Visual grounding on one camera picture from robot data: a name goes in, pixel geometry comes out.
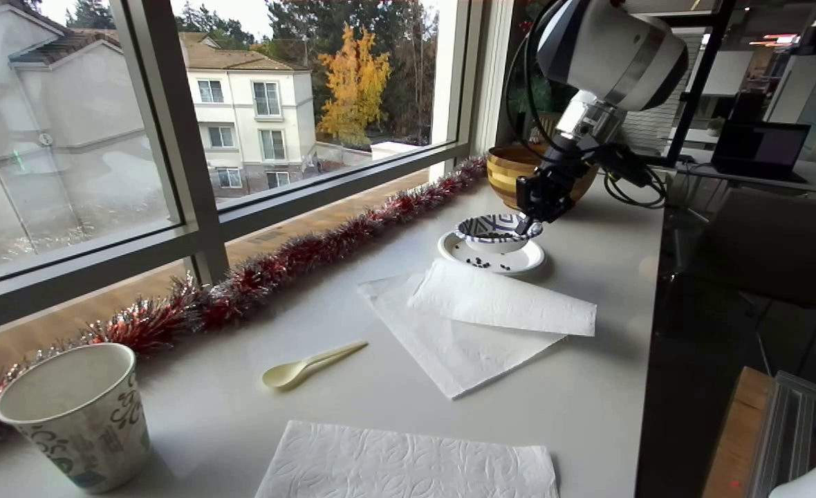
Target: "white napkin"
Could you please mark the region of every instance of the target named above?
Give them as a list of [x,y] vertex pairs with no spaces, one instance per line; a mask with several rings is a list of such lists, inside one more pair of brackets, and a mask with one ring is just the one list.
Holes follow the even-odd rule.
[[256,498],[556,498],[543,444],[290,420]]
[[[469,391],[476,391],[543,355],[564,337],[556,332],[556,323],[572,326],[564,326],[561,332],[581,332],[575,326],[581,323],[581,319],[554,320],[554,326],[545,326],[545,332],[520,328],[527,323],[527,310],[536,306],[536,302],[567,299],[545,287],[534,287],[536,294],[524,295],[527,302],[512,302],[519,310],[524,306],[519,320],[503,320],[495,316],[492,319],[498,326],[452,320],[452,313],[460,310],[465,316],[469,310],[474,310],[474,299],[492,299],[492,294],[488,294],[483,285],[485,278],[492,283],[503,305],[509,302],[509,285],[498,283],[509,277],[469,266],[465,272],[460,267],[460,262],[434,259],[427,274],[415,274],[409,278],[371,283],[364,287],[371,310],[384,320],[384,326],[398,337],[412,360],[433,375],[442,395],[460,399]],[[586,319],[595,316],[595,305],[578,306],[575,302],[575,306],[561,310],[564,316],[581,313],[590,326],[595,323],[593,319]]]

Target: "paper cup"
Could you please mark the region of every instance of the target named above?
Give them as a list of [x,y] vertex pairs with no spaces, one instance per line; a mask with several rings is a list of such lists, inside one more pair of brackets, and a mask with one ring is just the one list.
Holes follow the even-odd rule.
[[65,352],[14,379],[0,420],[25,435],[81,490],[106,492],[151,454],[135,355],[119,343]]

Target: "window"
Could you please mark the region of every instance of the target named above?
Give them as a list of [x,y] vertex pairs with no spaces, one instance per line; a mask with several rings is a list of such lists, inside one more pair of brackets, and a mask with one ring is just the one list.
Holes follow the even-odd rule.
[[216,186],[225,187],[245,187],[245,168],[241,166],[213,166]]
[[252,83],[252,94],[257,101],[257,114],[281,114],[275,83]]
[[260,129],[264,158],[285,158],[285,133],[282,129]]
[[218,79],[200,79],[196,90],[200,90],[202,101],[225,101]]
[[209,125],[210,148],[232,148],[232,125]]
[[[371,187],[390,180],[390,171],[406,175],[469,151],[474,104],[460,101],[476,101],[476,67],[485,67],[476,63],[485,20],[480,3],[394,3],[419,7],[409,17],[371,7],[359,13],[368,20],[357,20],[354,11],[354,24],[384,17],[422,28],[394,28],[397,35],[376,39],[371,53],[409,43],[412,49],[398,53],[422,57],[409,74],[401,60],[390,60],[394,74],[376,94],[384,97],[387,119],[357,128],[337,125],[335,117],[325,122],[333,94],[325,79],[335,68],[318,60],[335,53],[325,53],[322,32],[282,35],[281,54],[270,57],[249,49],[256,35],[246,24],[260,32],[271,13],[232,20],[245,29],[213,42],[218,32],[191,29],[202,23],[188,20],[195,11],[188,13],[185,3],[119,3],[124,7],[116,7],[116,32],[93,35],[65,28],[77,0],[36,3],[39,11],[32,11],[32,3],[0,7],[0,323],[174,259],[188,259],[196,283],[225,278],[225,244],[281,220],[264,187],[245,187],[246,162],[276,161],[297,168],[318,151],[325,171],[310,182],[293,186],[297,176],[275,171],[275,186],[293,186],[293,195],[276,204],[297,216],[347,194],[350,186]],[[225,3],[232,0],[213,3],[218,17],[239,11]],[[177,24],[191,28],[177,32],[177,24],[166,23],[169,11],[184,20]],[[293,94],[289,114],[281,114],[282,94]],[[260,110],[281,114],[275,129],[256,128]],[[245,135],[236,151],[213,151],[213,161],[228,161],[221,171],[195,151],[236,146],[236,133]],[[415,151],[365,168],[373,166],[371,148],[380,140],[405,140]]]

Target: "small bowl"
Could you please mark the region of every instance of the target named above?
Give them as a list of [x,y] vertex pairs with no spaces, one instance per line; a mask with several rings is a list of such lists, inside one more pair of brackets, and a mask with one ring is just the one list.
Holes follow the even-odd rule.
[[541,220],[532,220],[524,212],[489,212],[489,216],[480,216],[480,219],[465,219],[456,227],[456,234],[470,249],[476,249],[476,251],[495,251],[495,255],[519,251],[532,238],[536,238],[541,233],[543,233],[543,225]]

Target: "red tinsel garland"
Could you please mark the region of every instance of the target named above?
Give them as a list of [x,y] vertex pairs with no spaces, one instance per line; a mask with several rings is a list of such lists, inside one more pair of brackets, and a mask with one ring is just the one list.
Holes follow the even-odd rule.
[[151,299],[142,299],[112,320],[88,323],[88,328],[75,339],[33,352],[25,363],[0,373],[0,393],[23,370],[75,345],[127,343],[140,356],[146,356],[185,337],[213,335],[241,323],[257,316],[281,287],[289,287],[318,267],[330,267],[354,251],[373,247],[384,229],[433,212],[456,194],[470,190],[483,176],[485,162],[465,161],[456,175],[442,176],[434,186],[398,194],[335,233],[310,234],[289,244],[275,258],[249,259],[218,285],[200,287],[177,283],[166,306],[156,306]]

